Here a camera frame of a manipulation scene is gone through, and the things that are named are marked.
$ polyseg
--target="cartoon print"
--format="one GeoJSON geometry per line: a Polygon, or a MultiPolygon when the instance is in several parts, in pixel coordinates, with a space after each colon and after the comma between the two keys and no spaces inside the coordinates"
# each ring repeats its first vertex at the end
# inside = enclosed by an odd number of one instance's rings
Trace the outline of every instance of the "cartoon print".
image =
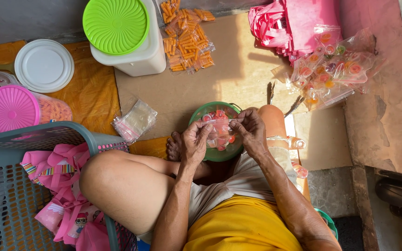
{"type": "MultiPolygon", "coordinates": [[[[100,211],[100,210],[97,210],[96,212],[94,212],[94,214],[92,215],[92,221],[95,222],[97,216],[98,216],[101,212],[102,212],[102,211],[100,211]]],[[[102,217],[102,219],[100,220],[99,223],[102,224],[102,225],[106,225],[106,223],[105,223],[105,216],[102,217]]]]}
{"type": "Polygon", "coordinates": [[[76,230],[76,232],[78,234],[81,233],[83,227],[85,226],[85,224],[87,222],[87,216],[88,216],[88,212],[77,214],[77,218],[75,219],[75,225],[77,225],[79,227],[76,230]]]}

